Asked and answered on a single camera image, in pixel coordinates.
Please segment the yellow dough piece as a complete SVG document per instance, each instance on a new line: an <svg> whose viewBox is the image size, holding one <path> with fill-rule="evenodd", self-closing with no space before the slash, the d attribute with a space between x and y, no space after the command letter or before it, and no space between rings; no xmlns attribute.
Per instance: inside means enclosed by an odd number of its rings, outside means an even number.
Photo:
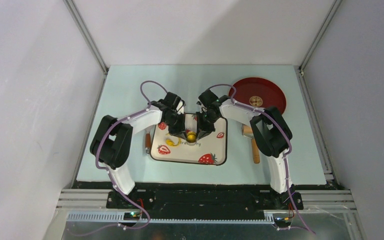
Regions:
<svg viewBox="0 0 384 240"><path fill-rule="evenodd" d="M189 131L187 133L187 141L190 143L194 143L197 139L196 133L193 131Z"/></svg>

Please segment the yellow dough trim scrap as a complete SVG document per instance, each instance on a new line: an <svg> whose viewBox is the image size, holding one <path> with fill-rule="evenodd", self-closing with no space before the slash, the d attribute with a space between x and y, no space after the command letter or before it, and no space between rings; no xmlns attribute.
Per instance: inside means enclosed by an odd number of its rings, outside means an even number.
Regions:
<svg viewBox="0 0 384 240"><path fill-rule="evenodd" d="M167 133L165 136L165 143L170 147L177 147L182 143L182 139L179 137L176 137L177 142L175 142L174 136L170 135L169 133Z"/></svg>

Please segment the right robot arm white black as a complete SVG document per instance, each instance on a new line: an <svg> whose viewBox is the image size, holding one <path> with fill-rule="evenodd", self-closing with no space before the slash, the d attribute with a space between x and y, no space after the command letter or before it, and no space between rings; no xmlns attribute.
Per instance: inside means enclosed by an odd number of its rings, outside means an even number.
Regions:
<svg viewBox="0 0 384 240"><path fill-rule="evenodd" d="M288 155L292 152L292 132L280 111L274 107L257 108L241 103L230 96L216 96L207 89L198 97L203 110L196 113L196 140L215 132L220 118L237 121L251 127L259 151L267 157L270 171L271 204L284 209L291 202Z"/></svg>

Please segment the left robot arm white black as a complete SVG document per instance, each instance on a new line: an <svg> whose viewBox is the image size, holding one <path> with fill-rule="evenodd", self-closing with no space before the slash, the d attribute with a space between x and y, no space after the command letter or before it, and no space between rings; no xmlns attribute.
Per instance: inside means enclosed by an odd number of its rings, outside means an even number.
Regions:
<svg viewBox="0 0 384 240"><path fill-rule="evenodd" d="M138 202L138 194L132 191L135 182L127 166L133 135L165 123L171 136L186 140L184 106L184 100L168 92L165 98L151 101L138 112L120 119L111 115L101 119L89 150L95 156L96 167L107 171L114 188L120 192L118 201L125 208L133 208Z"/></svg>

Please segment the metal scraper wooden handle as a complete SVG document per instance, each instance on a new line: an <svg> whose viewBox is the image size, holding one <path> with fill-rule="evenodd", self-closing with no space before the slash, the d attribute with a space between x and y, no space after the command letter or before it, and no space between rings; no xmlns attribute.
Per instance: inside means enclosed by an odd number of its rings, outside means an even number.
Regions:
<svg viewBox="0 0 384 240"><path fill-rule="evenodd" d="M146 133L145 133L145 153L147 155L150 154L151 147L152 147L151 133L150 133L150 131L146 131Z"/></svg>

